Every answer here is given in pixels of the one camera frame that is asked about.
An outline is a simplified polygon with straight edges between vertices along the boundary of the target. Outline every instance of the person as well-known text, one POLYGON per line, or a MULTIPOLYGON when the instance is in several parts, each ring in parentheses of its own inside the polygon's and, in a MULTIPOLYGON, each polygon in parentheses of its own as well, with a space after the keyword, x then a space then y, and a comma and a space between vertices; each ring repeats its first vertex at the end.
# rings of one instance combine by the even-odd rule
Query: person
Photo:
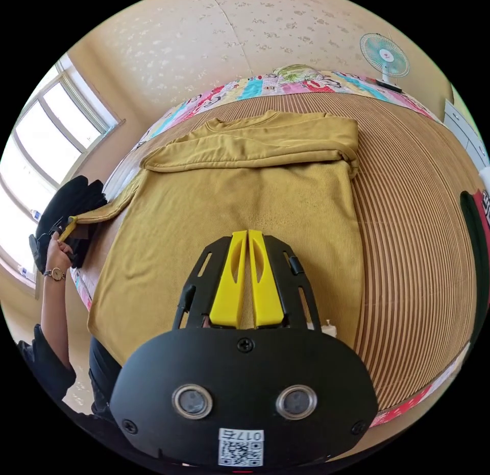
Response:
POLYGON ((18 350, 43 389, 76 425, 108 448, 155 469, 152 461, 148 461, 126 439, 111 414, 109 402, 121 366, 93 336, 90 339, 88 373, 94 399, 92 413, 75 412, 63 402, 77 378, 69 360, 65 306, 65 278, 71 266, 69 253, 72 249, 60 242, 59 234, 55 232, 47 249, 41 323, 34 327, 31 344, 19 341, 18 350))

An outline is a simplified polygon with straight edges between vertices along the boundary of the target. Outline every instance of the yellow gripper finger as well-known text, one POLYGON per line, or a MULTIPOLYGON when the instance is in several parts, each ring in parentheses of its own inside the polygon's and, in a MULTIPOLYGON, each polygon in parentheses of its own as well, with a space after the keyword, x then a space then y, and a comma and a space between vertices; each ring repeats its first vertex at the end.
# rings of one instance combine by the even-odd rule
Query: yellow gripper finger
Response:
POLYGON ((261 231, 249 230, 249 252, 255 326, 279 325, 284 313, 261 231))
POLYGON ((234 232, 209 314, 213 325, 238 328, 240 324, 245 289, 246 253, 247 231, 234 232))
POLYGON ((71 232, 75 230, 76 226, 77 226, 77 217, 70 216, 68 218, 68 225, 66 226, 64 232, 60 235, 58 240, 60 242, 64 242, 70 236, 71 232))

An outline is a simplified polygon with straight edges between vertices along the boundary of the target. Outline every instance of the screw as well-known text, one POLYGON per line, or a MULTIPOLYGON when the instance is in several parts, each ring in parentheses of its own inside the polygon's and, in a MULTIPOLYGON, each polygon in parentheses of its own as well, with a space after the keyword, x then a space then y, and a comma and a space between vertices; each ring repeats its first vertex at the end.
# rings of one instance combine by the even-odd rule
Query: screw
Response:
POLYGON ((128 433, 128 434, 136 434, 138 432, 138 428, 136 427, 136 424, 128 419, 124 419, 122 421, 122 428, 128 433))
POLYGON ((359 434, 363 433, 365 429, 366 429, 366 423, 363 420, 360 420, 352 426, 351 433, 354 436, 358 436, 359 434))
POLYGON ((238 341, 237 347, 240 352, 250 352, 254 348, 254 343, 247 337, 244 337, 238 341))

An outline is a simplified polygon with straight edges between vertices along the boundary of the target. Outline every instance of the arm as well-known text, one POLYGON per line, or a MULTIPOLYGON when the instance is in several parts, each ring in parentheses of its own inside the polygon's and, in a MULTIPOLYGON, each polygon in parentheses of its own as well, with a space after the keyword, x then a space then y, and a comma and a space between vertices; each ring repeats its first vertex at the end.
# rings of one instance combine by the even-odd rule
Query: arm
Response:
POLYGON ((65 368, 70 368, 66 322, 65 280, 44 278, 41 330, 47 343, 65 368))
MULTIPOLYGON (((47 249, 46 270, 51 271, 54 268, 58 268, 63 273, 66 273, 71 265, 70 259, 66 254, 68 252, 71 253, 72 250, 65 243, 59 242, 58 238, 59 235, 55 232, 47 249)), ((49 276, 44 278, 41 330, 58 359, 67 369, 70 369, 65 285, 65 279, 55 281, 49 276)))
MULTIPOLYGON (((53 237, 47 251, 46 268, 57 267, 66 272, 70 261, 65 252, 71 252, 71 249, 57 241, 56 233, 53 237)), ((34 327, 31 344, 20 341, 17 347, 43 388, 53 400, 61 402, 77 377, 68 359, 65 280, 45 277, 41 326, 34 327)))

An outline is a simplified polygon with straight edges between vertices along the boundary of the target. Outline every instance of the yellow sweater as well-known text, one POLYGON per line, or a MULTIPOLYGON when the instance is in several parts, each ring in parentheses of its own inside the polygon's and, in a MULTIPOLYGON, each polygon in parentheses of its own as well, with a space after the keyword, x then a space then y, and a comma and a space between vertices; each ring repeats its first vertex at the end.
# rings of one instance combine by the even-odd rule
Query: yellow sweater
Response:
MULTIPOLYGON (((153 151, 116 199, 79 216, 79 223, 105 221, 130 205, 93 297, 90 332, 124 364, 141 344, 171 329, 204 247, 256 229, 292 247, 320 320, 330 319, 352 347, 363 293, 350 183, 356 151, 353 119, 275 111, 212 120, 153 151)), ((253 327, 250 282, 241 327, 253 327)))

